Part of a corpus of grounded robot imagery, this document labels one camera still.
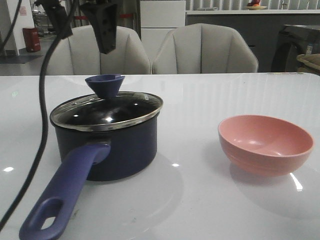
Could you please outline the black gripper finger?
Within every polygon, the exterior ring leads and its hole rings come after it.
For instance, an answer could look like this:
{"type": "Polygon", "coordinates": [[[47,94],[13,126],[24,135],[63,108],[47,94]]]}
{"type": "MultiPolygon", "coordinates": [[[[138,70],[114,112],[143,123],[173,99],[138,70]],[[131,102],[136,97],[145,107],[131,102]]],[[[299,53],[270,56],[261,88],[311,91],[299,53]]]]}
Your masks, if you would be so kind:
{"type": "Polygon", "coordinates": [[[87,1],[79,9],[93,28],[99,52],[108,54],[113,51],[117,39],[117,4],[109,1],[87,1]]]}
{"type": "Polygon", "coordinates": [[[70,37],[73,34],[70,22],[68,22],[66,9],[61,5],[59,0],[36,0],[34,4],[37,7],[43,7],[56,34],[59,35],[61,32],[63,32],[61,37],[62,39],[70,37]]]}

